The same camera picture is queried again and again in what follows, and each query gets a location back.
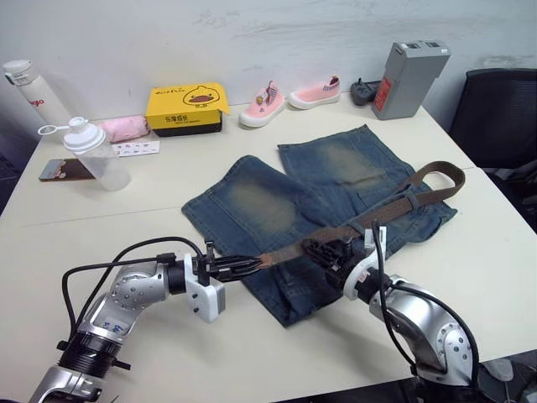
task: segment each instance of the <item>gray battery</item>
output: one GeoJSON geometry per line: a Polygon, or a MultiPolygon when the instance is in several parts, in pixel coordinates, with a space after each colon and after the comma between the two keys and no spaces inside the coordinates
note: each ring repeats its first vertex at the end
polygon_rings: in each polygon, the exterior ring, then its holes
{"type": "Polygon", "coordinates": [[[439,40],[394,42],[371,108],[380,120],[414,116],[450,58],[439,40]]]}

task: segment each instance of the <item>cartoon duck print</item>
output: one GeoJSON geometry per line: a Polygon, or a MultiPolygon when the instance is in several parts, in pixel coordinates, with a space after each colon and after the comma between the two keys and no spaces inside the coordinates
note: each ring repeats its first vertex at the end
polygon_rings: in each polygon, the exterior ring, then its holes
{"type": "Polygon", "coordinates": [[[186,93],[183,102],[194,107],[206,107],[219,99],[220,94],[214,88],[198,86],[195,90],[186,93]]]}

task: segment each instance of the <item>pink shoe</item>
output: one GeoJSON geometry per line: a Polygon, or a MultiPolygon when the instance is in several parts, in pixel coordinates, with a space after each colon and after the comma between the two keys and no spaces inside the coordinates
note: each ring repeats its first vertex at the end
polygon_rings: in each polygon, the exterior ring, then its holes
{"type": "Polygon", "coordinates": [[[332,76],[328,82],[320,82],[305,90],[291,92],[288,101],[298,109],[312,109],[317,105],[339,101],[340,94],[339,77],[332,76]]]}
{"type": "Polygon", "coordinates": [[[259,90],[247,110],[239,116],[239,121],[251,128],[260,128],[270,122],[285,107],[285,98],[274,81],[267,88],[259,90]]]}

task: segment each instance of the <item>jeans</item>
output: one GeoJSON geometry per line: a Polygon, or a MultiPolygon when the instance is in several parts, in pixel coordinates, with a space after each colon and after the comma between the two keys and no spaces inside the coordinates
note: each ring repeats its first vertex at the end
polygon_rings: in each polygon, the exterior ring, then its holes
{"type": "MultiPolygon", "coordinates": [[[[245,156],[183,206],[182,212],[221,254],[260,255],[322,227],[352,225],[363,233],[356,223],[361,214],[401,195],[412,198],[430,190],[421,184],[396,191],[414,170],[367,126],[278,147],[287,175],[245,156]]],[[[386,255],[407,242],[425,241],[455,214],[442,202],[416,207],[389,222],[386,255]]],[[[341,296],[307,257],[260,270],[243,283],[285,327],[341,296]]]]}

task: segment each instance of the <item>white lid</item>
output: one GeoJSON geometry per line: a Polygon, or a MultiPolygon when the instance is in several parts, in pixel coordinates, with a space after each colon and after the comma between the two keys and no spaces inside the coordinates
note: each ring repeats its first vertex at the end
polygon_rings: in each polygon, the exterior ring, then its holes
{"type": "Polygon", "coordinates": [[[6,77],[15,86],[29,84],[39,75],[30,60],[12,60],[4,63],[3,69],[6,77]]]}
{"type": "Polygon", "coordinates": [[[70,132],[64,136],[64,146],[73,154],[84,154],[102,144],[107,137],[102,128],[88,123],[82,116],[69,121],[70,132]]]}

